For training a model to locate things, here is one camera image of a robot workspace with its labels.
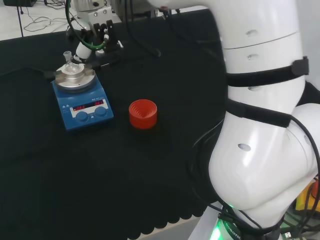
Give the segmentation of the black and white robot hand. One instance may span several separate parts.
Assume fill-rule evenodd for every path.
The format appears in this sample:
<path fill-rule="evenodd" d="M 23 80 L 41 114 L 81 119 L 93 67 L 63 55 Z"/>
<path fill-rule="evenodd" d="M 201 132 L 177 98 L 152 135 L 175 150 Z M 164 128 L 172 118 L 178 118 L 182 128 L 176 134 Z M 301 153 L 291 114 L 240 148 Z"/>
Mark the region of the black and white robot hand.
<path fill-rule="evenodd" d="M 111 59 L 112 54 L 124 48 L 112 20 L 90 26 L 72 17 L 68 22 L 68 33 L 78 40 L 78 46 L 71 59 L 75 64 L 97 65 L 102 59 Z"/>

